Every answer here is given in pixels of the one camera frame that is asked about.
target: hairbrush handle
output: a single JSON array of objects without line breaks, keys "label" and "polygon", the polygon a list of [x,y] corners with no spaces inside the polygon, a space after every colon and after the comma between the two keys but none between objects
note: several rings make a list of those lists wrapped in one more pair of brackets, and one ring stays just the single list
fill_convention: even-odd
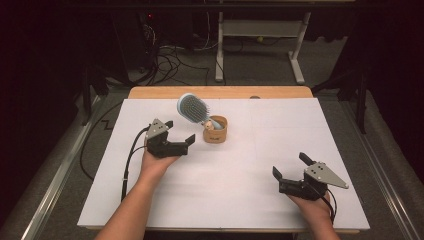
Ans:
[{"label": "hairbrush handle", "polygon": [[219,124],[218,122],[216,122],[215,120],[213,120],[212,118],[209,118],[209,121],[211,121],[213,127],[215,130],[222,130],[224,129],[221,124]]}]

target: black curtain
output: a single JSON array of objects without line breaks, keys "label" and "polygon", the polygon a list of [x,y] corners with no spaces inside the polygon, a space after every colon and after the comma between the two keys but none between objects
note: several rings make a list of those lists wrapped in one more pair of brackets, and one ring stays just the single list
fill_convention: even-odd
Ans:
[{"label": "black curtain", "polygon": [[0,226],[78,111],[82,65],[53,7],[0,3]]}]

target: wooden table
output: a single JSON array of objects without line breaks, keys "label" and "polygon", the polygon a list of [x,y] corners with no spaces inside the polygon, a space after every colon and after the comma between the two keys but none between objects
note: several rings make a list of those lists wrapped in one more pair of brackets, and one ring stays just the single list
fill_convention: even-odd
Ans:
[{"label": "wooden table", "polygon": [[311,98],[305,86],[181,86],[134,87],[129,99],[172,99],[191,92],[200,98]]}]

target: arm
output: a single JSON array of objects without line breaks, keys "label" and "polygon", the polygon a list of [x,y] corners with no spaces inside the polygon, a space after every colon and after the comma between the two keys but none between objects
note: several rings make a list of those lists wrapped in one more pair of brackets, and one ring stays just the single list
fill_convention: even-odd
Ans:
[{"label": "arm", "polygon": [[311,228],[315,240],[339,240],[330,219],[330,209],[321,199],[309,201],[287,195],[299,207],[303,217]]},{"label": "arm", "polygon": [[153,193],[179,157],[156,159],[144,150],[140,176],[96,239],[143,239]]}]

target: forearm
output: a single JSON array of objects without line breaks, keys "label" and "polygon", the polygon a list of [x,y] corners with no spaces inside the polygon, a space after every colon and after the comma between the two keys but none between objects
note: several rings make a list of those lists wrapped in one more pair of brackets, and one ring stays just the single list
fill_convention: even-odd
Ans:
[{"label": "forearm", "polygon": [[322,219],[321,221],[309,222],[309,226],[314,240],[339,240],[339,236],[334,231],[331,220]]},{"label": "forearm", "polygon": [[138,182],[96,239],[143,239],[153,192],[153,186]]}]

